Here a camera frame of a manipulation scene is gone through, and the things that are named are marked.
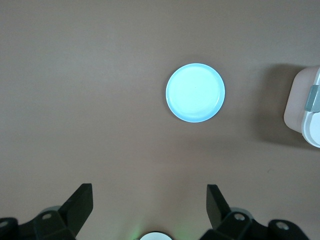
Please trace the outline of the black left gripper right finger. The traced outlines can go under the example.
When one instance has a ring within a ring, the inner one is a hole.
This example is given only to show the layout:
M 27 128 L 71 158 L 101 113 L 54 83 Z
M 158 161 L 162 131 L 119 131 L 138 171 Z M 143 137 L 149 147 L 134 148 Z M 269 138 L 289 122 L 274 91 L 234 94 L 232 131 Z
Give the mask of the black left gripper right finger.
M 201 240 L 310 240 L 291 221 L 273 219 L 264 226 L 248 212 L 230 208 L 216 184 L 207 185 L 206 212 L 212 228 Z

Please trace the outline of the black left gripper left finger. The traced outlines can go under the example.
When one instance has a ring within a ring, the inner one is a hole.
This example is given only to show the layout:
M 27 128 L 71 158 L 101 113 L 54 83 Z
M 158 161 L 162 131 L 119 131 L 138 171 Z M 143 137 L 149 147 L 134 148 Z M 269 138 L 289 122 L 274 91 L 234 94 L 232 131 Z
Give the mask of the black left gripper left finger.
M 92 184 L 83 183 L 63 205 L 46 208 L 26 223 L 0 218 L 0 240 L 76 240 L 93 206 Z

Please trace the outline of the light blue round plate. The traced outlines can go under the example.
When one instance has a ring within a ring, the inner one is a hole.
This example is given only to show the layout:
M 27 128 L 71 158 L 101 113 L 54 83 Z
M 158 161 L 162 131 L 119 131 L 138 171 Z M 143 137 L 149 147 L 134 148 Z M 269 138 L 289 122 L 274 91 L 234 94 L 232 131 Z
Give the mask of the light blue round plate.
M 178 68 L 165 89 L 170 111 L 188 123 L 201 123 L 214 117 L 221 110 L 225 95 L 221 75 L 203 63 L 190 63 Z

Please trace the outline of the white lidded box grey clips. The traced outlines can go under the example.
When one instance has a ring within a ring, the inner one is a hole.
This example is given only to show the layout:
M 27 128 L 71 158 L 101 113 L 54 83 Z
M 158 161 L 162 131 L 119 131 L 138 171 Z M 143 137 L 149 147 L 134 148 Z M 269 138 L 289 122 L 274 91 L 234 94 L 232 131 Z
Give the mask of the white lidded box grey clips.
M 320 149 L 320 65 L 301 70 L 293 79 L 284 123 Z

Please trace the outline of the brown table mat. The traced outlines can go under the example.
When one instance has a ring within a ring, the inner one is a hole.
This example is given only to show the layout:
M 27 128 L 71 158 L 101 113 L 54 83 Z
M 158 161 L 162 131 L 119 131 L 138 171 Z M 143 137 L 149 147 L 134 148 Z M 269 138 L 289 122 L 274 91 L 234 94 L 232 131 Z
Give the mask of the brown table mat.
M 166 101 L 192 63 L 225 86 L 198 123 Z M 320 240 L 320 149 L 283 120 L 294 77 L 318 65 L 320 0 L 0 0 L 0 218 L 91 183 L 78 240 L 198 240 L 216 184 L 259 223 Z

